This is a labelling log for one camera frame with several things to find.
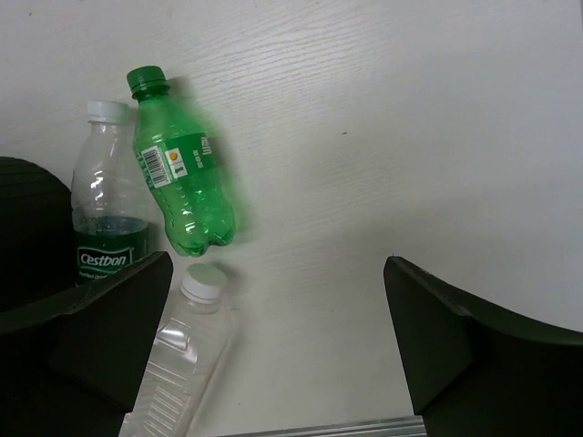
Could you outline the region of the green plastic soda bottle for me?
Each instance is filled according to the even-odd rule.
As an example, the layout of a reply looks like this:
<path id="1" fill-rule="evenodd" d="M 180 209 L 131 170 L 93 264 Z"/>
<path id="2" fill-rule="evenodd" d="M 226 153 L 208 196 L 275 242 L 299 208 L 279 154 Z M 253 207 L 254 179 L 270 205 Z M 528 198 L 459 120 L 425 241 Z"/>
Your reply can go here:
<path id="1" fill-rule="evenodd" d="M 231 244 L 235 215 L 203 125 L 170 94 L 159 66 L 133 69 L 127 81 L 138 102 L 134 154 L 170 244 L 185 257 Z"/>

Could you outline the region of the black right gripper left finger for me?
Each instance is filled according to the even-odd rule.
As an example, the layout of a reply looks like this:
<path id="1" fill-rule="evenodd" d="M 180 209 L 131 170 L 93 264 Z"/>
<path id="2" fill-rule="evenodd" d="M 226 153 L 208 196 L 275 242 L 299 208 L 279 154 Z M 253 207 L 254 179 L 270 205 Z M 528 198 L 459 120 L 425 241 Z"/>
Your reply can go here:
<path id="1" fill-rule="evenodd" d="M 1 314 L 1 433 L 117 436 L 134 408 L 169 295 L 158 251 Z"/>

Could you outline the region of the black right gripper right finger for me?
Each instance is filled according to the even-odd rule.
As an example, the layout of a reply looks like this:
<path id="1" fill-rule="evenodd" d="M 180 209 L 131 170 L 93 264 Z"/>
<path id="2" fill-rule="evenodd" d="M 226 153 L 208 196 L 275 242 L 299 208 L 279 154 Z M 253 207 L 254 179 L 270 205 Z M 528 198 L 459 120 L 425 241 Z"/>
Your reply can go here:
<path id="1" fill-rule="evenodd" d="M 414 413 L 429 436 L 579 436 L 582 335 L 391 256 L 384 286 Z"/>

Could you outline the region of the clear bottle dark green label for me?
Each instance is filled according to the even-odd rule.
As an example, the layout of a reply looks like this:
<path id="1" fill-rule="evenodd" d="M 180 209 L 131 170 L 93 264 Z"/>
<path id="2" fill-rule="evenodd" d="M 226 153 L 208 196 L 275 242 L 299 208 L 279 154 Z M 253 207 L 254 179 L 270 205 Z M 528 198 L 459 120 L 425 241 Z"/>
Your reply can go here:
<path id="1" fill-rule="evenodd" d="M 90 133 L 71 182 L 78 285 L 148 255 L 149 193 L 132 148 L 128 105 L 91 100 L 87 112 Z"/>

